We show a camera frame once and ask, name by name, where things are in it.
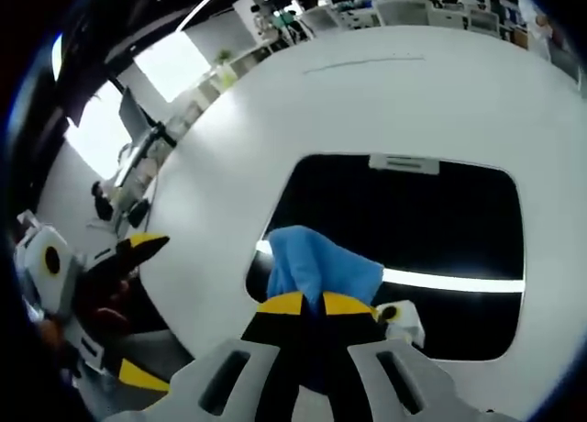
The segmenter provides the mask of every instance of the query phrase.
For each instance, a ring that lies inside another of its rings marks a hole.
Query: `blue cloth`
[[[310,228],[275,229],[269,242],[274,259],[269,298],[301,291],[316,312],[322,293],[329,291],[370,305],[382,283],[381,264],[341,248]]]

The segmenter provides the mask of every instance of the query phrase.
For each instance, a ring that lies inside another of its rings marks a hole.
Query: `chair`
[[[313,7],[305,11],[300,21],[309,28],[315,37],[339,32],[347,27],[330,6]]]
[[[499,17],[493,12],[472,9],[469,11],[469,30],[499,39]]]
[[[426,0],[389,0],[375,3],[382,26],[428,25],[429,3]]]
[[[463,12],[448,11],[446,9],[430,8],[428,10],[428,23],[430,26],[440,28],[465,29],[467,15]]]

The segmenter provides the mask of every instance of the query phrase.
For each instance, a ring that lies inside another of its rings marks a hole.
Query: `desk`
[[[287,94],[276,93],[284,86]],[[507,170],[526,244],[517,335],[496,361],[439,363],[471,405],[527,418],[572,361],[587,322],[586,127],[587,107],[564,72],[472,32],[370,28],[280,51],[222,94],[162,167],[150,230],[171,241],[142,268],[145,287],[197,358],[249,323],[256,304],[244,277],[255,243],[305,155],[386,153]],[[550,300],[564,305],[553,310]]]

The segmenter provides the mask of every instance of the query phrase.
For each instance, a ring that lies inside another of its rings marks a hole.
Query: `yellow stripe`
[[[370,314],[375,319],[372,307],[351,296],[324,292],[324,305],[327,315]]]
[[[135,364],[128,360],[122,360],[118,379],[121,383],[132,385],[138,388],[147,388],[157,390],[158,392],[169,392],[169,384],[156,378],[150,373],[141,370]]]
[[[302,313],[302,293],[291,292],[270,298],[261,303],[257,312],[278,315],[300,315]]]
[[[140,245],[141,243],[145,243],[146,241],[163,239],[165,237],[167,237],[167,236],[164,236],[163,234],[153,234],[151,232],[140,232],[138,234],[133,234],[132,236],[130,236],[128,238],[128,240],[130,241],[130,246],[132,248],[136,248],[138,245]]]

